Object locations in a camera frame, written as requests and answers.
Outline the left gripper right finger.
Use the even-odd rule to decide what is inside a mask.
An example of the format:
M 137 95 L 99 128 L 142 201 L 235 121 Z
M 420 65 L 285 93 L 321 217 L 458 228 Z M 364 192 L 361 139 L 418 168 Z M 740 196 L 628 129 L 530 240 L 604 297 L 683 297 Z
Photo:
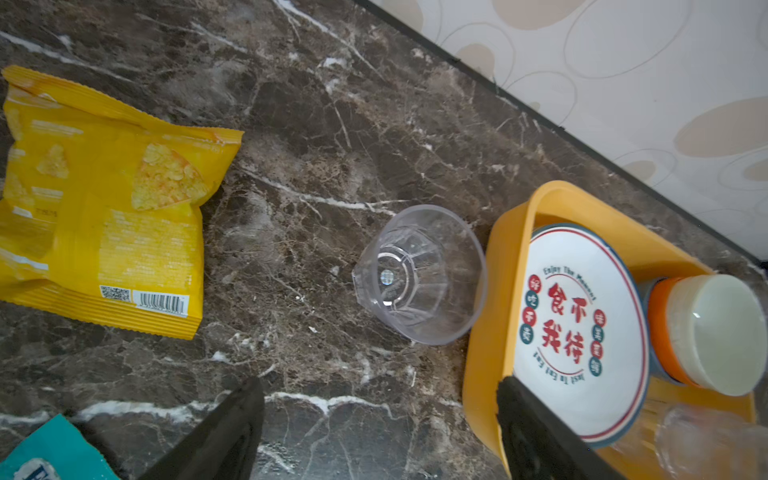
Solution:
M 499 383 L 497 405 L 503 459 L 512 479 L 622 477 L 516 377 Z

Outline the cream white bowl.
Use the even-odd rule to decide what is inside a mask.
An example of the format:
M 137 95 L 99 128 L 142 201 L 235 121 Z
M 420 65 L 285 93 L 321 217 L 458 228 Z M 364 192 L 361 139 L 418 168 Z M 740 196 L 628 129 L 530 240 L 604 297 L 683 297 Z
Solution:
M 762 378 L 767 321 L 741 280 L 721 274 L 673 278 L 665 315 L 678 381 L 737 397 Z

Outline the orange white bowl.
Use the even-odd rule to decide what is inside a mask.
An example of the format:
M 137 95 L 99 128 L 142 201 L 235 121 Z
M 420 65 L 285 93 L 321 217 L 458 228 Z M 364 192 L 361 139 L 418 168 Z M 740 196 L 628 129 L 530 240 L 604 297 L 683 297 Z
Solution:
M 669 383 L 698 387 L 678 360 L 667 325 L 668 301 L 673 287 L 680 280 L 681 277 L 659 278 L 647 283 L 644 308 L 651 347 L 650 369 L 654 376 Z

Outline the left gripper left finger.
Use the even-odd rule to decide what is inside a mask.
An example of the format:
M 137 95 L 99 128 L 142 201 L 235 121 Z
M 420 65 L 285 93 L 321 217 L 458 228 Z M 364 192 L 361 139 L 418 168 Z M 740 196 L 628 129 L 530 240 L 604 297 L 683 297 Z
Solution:
M 265 395 L 252 377 L 230 393 L 144 479 L 248 479 L 265 418 Z

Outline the clear cup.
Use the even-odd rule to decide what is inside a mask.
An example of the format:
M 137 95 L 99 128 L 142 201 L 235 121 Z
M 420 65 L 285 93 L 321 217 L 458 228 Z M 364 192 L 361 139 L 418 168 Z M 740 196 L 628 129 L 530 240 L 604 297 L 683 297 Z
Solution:
M 765 479 L 767 428 L 715 409 L 650 400 L 611 449 L 654 479 Z
M 358 303 L 410 340 L 445 345 L 465 335 L 487 299 L 483 248 L 454 212 L 422 204 L 395 215 L 352 271 Z

